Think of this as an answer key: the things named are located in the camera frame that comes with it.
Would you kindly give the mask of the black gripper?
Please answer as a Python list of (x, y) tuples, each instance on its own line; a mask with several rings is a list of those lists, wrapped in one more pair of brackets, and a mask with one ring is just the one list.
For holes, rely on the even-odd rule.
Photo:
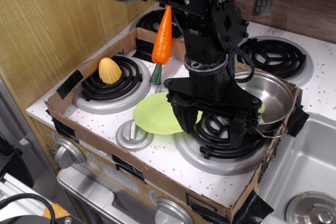
[(241, 148), (252, 141), (248, 127), (259, 123), (259, 98), (239, 87), (231, 74), (235, 67), (225, 65), (210, 70), (189, 70), (189, 77), (164, 81), (167, 99), (186, 133), (193, 131), (199, 111), (229, 119), (231, 148)]

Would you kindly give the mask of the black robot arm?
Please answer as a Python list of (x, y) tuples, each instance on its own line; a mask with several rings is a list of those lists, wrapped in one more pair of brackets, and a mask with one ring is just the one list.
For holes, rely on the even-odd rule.
[[(134, 2), (137, 0), (116, 0)], [(181, 128), (189, 133), (199, 111), (229, 120), (232, 148), (259, 123), (261, 100), (238, 86), (235, 56), (248, 36), (248, 22), (234, 0), (155, 0), (172, 8), (184, 38), (187, 78), (167, 79), (167, 99)]]

